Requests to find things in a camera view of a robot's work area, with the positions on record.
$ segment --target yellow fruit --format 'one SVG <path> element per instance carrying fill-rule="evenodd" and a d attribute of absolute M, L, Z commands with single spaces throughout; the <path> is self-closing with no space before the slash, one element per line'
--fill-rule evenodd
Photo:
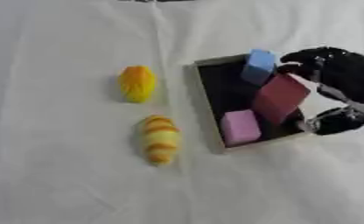
<path fill-rule="evenodd" d="M 154 165 L 167 165 L 174 159 L 179 146 L 179 130 L 172 120 L 152 115 L 144 120 L 144 147 Z"/>
<path fill-rule="evenodd" d="M 145 102 L 151 97 L 156 76 L 147 66 L 128 66 L 118 77 L 122 93 L 130 102 Z"/>

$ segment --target black tray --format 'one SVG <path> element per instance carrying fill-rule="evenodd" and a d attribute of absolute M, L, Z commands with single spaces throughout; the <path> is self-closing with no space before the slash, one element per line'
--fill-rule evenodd
<path fill-rule="evenodd" d="M 221 118 L 229 111 L 250 109 L 258 91 L 258 87 L 242 80 L 240 76 L 245 64 L 245 58 L 245 55 L 238 55 L 196 62 L 196 71 L 199 73 L 199 80 L 204 88 L 223 143 L 224 137 L 221 134 L 220 127 Z M 297 121 L 304 119 L 304 115 L 299 108 L 281 125 L 273 125 L 257 113 L 255 113 L 255 116 L 262 136 L 258 140 L 247 144 L 267 142 L 303 132 L 296 125 Z"/>

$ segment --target pink cube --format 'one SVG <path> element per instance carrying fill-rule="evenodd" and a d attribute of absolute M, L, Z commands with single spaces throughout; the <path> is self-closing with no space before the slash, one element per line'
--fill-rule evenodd
<path fill-rule="evenodd" d="M 227 112 L 220 122 L 227 147 L 246 144 L 261 136 L 252 110 Z"/>
<path fill-rule="evenodd" d="M 288 74 L 277 74 L 260 89 L 253 110 L 274 124 L 282 123 L 294 112 L 310 90 Z"/>

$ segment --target blue cube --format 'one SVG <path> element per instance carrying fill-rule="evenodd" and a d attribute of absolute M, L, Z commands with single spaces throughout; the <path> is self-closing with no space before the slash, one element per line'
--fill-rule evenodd
<path fill-rule="evenodd" d="M 272 75 L 275 68 L 275 55 L 271 52 L 254 49 L 246 58 L 241 77 L 249 83 L 261 87 Z"/>

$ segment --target red cube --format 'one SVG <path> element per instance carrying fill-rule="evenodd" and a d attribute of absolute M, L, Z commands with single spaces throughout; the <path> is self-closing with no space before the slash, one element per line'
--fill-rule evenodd
<path fill-rule="evenodd" d="M 288 74 L 277 74 L 262 87 L 253 101 L 253 110 L 274 124 L 294 112 L 310 90 Z"/>

